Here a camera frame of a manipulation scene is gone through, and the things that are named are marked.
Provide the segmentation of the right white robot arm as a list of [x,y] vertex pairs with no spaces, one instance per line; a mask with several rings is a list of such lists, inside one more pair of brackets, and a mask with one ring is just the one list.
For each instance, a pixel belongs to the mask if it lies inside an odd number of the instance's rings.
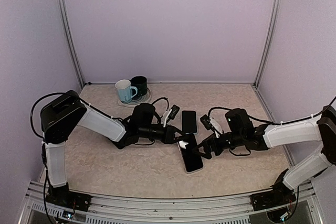
[[240,108],[229,109],[225,118],[230,128],[227,133],[221,131],[209,114],[201,117],[203,125],[213,134],[192,149],[194,154],[211,159],[213,154],[218,156],[223,150],[232,151],[240,146],[248,151],[266,151],[293,143],[320,143],[314,152],[279,176],[276,188],[268,194],[273,205],[287,199],[289,190],[335,164],[335,109],[330,105],[306,118],[281,123],[263,121],[259,126],[254,126],[253,118]]

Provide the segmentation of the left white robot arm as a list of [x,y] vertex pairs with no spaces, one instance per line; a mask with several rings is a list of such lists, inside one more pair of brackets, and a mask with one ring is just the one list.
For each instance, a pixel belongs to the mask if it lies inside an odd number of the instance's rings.
[[65,171],[65,145],[72,131],[80,126],[108,138],[117,148],[135,144],[140,138],[147,138],[163,144],[179,143],[186,148],[186,133],[169,125],[179,108],[168,109],[159,116],[155,106],[141,103],[134,107],[130,116],[116,118],[100,111],[70,90],[58,93],[58,98],[45,105],[40,112],[41,129],[48,180],[53,189],[53,197],[66,206],[73,201],[73,193],[68,185]]

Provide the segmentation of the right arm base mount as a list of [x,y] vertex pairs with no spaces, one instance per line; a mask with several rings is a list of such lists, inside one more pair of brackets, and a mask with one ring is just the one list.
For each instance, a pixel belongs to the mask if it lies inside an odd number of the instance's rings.
[[296,201],[294,190],[289,189],[283,181],[285,173],[288,170],[287,168],[278,176],[275,183],[271,186],[270,191],[256,193],[250,196],[254,211],[273,208]]

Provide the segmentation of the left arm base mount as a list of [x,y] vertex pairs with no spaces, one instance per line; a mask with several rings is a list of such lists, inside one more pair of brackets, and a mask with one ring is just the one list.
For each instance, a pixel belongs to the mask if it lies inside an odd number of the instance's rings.
[[61,187],[49,186],[46,201],[56,206],[87,212],[91,196],[69,190],[69,185],[66,183]]

